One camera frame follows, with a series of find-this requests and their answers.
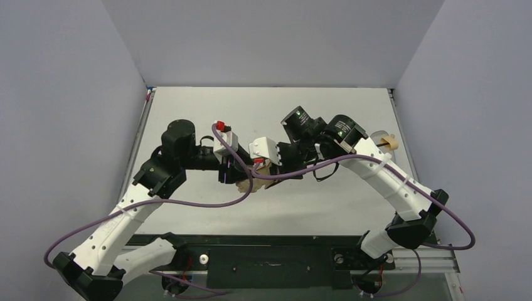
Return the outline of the beige folding umbrella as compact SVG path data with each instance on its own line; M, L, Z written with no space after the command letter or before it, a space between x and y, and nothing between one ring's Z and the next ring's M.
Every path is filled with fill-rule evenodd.
M266 161L265 164L257 168L256 173L259 175L263 175L263 176L274 176L274 175L288 173L288 171L283 170L281 166L276 166L270 161ZM294 176L294 177L290 177L287 179L274 179L274 180L259 179L259 178L256 178L255 176L252 176L253 184L252 184L251 193L255 193L260 189L267 190L268 188L272 188L280 184L282 181L286 181L289 179L303 179L303 176ZM235 186L237 187L240 193L245 193L246 191L248 191L250 187L250 181L246 173L244 173L244 179L238 180L235 183Z

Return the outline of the lilac umbrella case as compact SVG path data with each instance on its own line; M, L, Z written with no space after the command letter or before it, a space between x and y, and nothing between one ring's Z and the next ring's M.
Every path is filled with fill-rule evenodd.
M398 150L400 143L396 140L394 134L385 130L378 130L370 135L370 138L377 145L380 151L391 155L393 162L396 161L395 151Z

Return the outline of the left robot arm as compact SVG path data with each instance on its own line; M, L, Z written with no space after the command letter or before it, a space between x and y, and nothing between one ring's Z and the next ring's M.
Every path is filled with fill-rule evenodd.
M172 262L181 242L172 234L159 236L134 251L122 249L140 225L186 180L188 170L223 172L237 163L245 178L252 159L229 126L216 122L215 143L196 143L189 120L171 122L161 145L143 163L112 212L92 223L93 233L73 251L52 261L64 281L85 300L114 300L123 286L155 268Z

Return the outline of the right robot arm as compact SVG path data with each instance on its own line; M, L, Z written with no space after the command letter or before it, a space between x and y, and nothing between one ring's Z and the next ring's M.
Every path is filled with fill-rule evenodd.
M389 153L381 150L365 129L352 118L339 114L329 122L312 118L301 106L280 122L289 142L275 144L277 153L267 155L272 174L302 170L318 161L332 161L366 181L395 210L393 219L380 230L369 230L358 242L367 257L378 259L386 252L404 247L411 250L426 242L432 234L448 194L431 190L401 170Z

